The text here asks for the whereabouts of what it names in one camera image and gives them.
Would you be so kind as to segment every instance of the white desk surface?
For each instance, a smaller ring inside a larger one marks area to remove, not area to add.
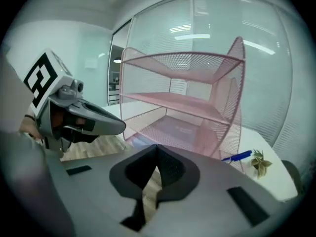
[[[103,109],[120,118],[119,104],[106,106]],[[294,182],[284,167],[281,159],[259,133],[242,127],[239,153],[253,149],[263,151],[264,159],[272,162],[272,165],[268,167],[267,174],[258,179],[257,170],[250,164],[253,157],[248,157],[241,161],[245,174],[256,183],[263,186],[280,201],[296,197],[297,190]]]

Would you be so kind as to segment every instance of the pink mesh basket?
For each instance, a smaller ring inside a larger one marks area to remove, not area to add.
[[[240,98],[245,52],[241,37],[227,55],[174,52],[145,55],[126,48],[121,58],[120,113],[133,144],[158,143],[223,159],[238,153]],[[173,93],[177,83],[209,88],[199,94]],[[233,163],[242,170],[240,162]]]

